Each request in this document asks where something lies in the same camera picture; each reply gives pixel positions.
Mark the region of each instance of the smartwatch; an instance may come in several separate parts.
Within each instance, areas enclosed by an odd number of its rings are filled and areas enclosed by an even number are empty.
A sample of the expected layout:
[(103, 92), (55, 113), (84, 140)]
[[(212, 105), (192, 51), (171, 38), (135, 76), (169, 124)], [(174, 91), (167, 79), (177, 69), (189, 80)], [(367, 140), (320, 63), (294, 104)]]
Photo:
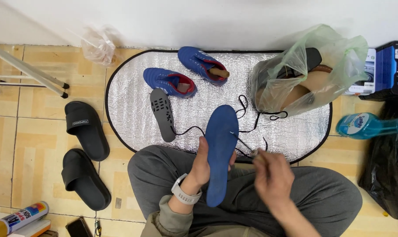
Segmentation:
[(187, 195), (183, 190), (180, 188), (180, 182), (187, 176), (187, 174), (181, 175), (174, 183), (173, 187), (171, 188), (171, 192), (174, 196), (182, 203), (187, 205), (193, 205), (199, 201), (199, 198), (202, 196), (202, 189), (196, 195)]

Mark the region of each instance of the black garbage bag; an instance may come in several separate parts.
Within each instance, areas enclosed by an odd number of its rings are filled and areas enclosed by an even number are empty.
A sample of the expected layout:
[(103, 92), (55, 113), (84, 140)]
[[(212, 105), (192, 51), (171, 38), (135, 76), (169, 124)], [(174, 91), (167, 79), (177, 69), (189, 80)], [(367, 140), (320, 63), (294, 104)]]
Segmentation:
[[(386, 101), (379, 117), (398, 118), (398, 100)], [(398, 134), (370, 140), (358, 185), (391, 217), (398, 219)]]

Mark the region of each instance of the green plastic bag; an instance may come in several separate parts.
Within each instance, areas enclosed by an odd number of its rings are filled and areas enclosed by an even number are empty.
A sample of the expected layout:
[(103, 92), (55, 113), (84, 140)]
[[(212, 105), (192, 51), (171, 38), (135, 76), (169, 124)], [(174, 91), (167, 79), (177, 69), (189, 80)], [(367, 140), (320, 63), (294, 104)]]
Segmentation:
[[(252, 97), (259, 112), (286, 111), (288, 116), (301, 114), (332, 102), (356, 81), (368, 79), (364, 72), (368, 51), (364, 37), (346, 39), (327, 25), (319, 25), (309, 30), (289, 50), (254, 66)], [(332, 68), (332, 71), (322, 81), (318, 81), (317, 90), (310, 91), (282, 108), (294, 87), (307, 79), (306, 48), (316, 48), (322, 56), (321, 65)], [(285, 66), (301, 73), (301, 77), (277, 79), (278, 72)]]

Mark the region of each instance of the gray sweatpants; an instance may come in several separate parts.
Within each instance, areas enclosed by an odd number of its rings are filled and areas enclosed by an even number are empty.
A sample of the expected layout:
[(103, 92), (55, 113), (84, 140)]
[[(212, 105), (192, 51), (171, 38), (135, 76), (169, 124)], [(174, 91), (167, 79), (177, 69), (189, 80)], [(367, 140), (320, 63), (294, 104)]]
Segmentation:
[[(175, 180), (189, 173), (195, 155), (152, 145), (133, 155), (128, 165), (130, 183), (145, 218), (159, 210), (161, 197), (171, 194)], [(357, 187), (336, 171), (320, 167), (293, 167), (291, 199), (323, 237), (338, 237), (362, 205)], [(228, 174), (224, 201), (206, 205), (207, 185), (193, 207), (190, 231), (205, 226), (251, 226), (270, 236), (285, 236), (254, 190), (254, 170), (233, 169)]]

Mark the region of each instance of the smartphone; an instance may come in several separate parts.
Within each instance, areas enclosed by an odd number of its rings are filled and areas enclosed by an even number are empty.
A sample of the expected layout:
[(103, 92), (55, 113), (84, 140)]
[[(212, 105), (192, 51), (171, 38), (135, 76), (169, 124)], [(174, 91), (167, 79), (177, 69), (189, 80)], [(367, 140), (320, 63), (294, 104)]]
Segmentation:
[(89, 231), (83, 217), (79, 217), (67, 224), (66, 229), (68, 230), (70, 237), (92, 237), (91, 231)]

